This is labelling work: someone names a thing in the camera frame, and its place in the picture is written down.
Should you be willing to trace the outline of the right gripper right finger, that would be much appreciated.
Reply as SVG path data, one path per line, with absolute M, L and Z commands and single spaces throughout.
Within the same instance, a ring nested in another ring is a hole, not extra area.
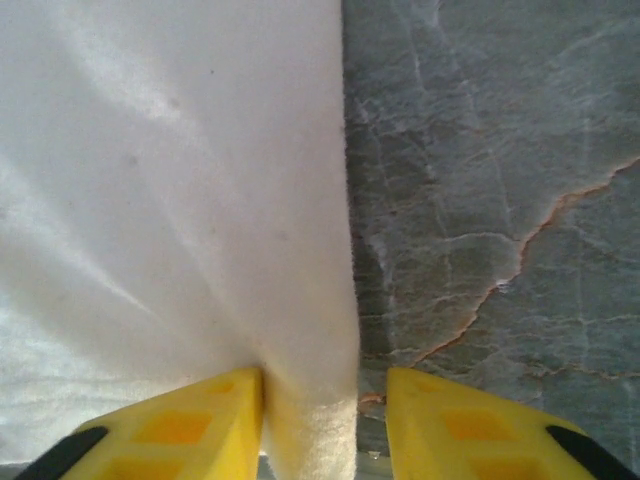
M 394 480 L 626 480 L 576 425 L 409 368 L 387 373 Z

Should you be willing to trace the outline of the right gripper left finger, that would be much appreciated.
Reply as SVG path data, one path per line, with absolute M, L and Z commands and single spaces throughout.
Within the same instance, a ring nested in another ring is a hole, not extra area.
M 87 421 L 14 480 L 257 480 L 262 402 L 236 369 Z

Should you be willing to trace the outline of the large white t-shirt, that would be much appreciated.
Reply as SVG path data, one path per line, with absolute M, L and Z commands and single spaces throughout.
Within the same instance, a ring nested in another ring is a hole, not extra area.
M 354 480 L 341 0 L 0 0 L 0 465 L 238 367 Z

